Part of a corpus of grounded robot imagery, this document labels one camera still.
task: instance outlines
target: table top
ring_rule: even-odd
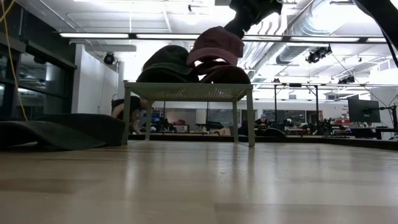
[[[252,85],[205,83],[133,83],[125,88],[142,98],[154,101],[234,102],[246,96]]]

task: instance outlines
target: ceiling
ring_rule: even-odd
[[[60,32],[199,34],[210,27],[227,24],[234,16],[234,11],[227,6],[228,1],[222,0],[117,0],[119,3],[115,3],[115,0],[17,0],[17,2]],[[285,31],[286,27],[294,25],[292,19],[310,2],[310,0],[296,0],[296,4],[285,5],[280,17],[270,16],[264,19],[263,23],[252,27],[249,33],[272,35],[289,32]],[[193,6],[193,12],[188,11],[188,4]],[[321,35],[382,35],[378,25],[354,5],[327,4],[322,10],[324,11],[314,15],[306,14],[304,11],[304,16],[314,16],[312,22],[316,24],[313,25],[323,30],[325,27],[329,29],[329,33],[325,34],[323,31]],[[91,44],[104,46],[139,43],[135,40],[94,40]],[[189,50],[193,42],[174,41],[173,44],[182,45]],[[378,68],[380,63],[391,59],[387,45],[331,44],[335,58],[330,55],[316,64],[310,65],[305,61],[308,52],[316,46],[308,46],[287,65],[277,64],[275,57],[264,60],[276,47],[280,46],[272,43],[246,43],[244,57],[239,61],[239,66],[254,72],[252,81],[270,82],[273,78],[280,77],[287,82],[329,80],[337,83],[339,78],[347,75],[346,69],[358,78],[370,80],[371,69]]]

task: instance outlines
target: wooden floor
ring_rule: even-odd
[[[2,152],[0,222],[397,224],[398,153],[144,141]]]

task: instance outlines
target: computer monitor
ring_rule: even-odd
[[[348,109],[351,122],[381,122],[378,101],[348,99]]]

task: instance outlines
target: table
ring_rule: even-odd
[[[151,101],[182,102],[231,102],[233,106],[234,142],[238,143],[238,101],[246,96],[248,114],[253,114],[253,86],[250,84],[204,84],[204,83],[134,83],[124,82],[124,116],[123,121],[129,124],[131,93]],[[147,112],[147,123],[150,123],[152,111]],[[248,116],[249,147],[254,142],[254,118]],[[129,126],[123,134],[123,144],[127,144]],[[146,127],[146,140],[150,139],[150,126]]]

